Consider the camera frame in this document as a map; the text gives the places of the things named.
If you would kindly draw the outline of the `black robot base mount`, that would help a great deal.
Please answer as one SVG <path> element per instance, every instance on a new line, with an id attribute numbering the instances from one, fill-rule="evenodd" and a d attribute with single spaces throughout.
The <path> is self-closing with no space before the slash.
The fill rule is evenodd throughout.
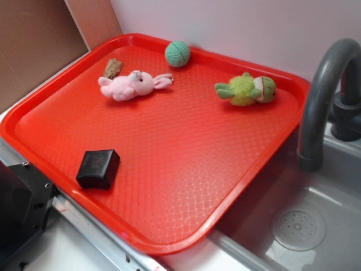
<path id="1" fill-rule="evenodd" d="M 1 264 L 44 231 L 54 184 L 35 166 L 1 163 Z"/>

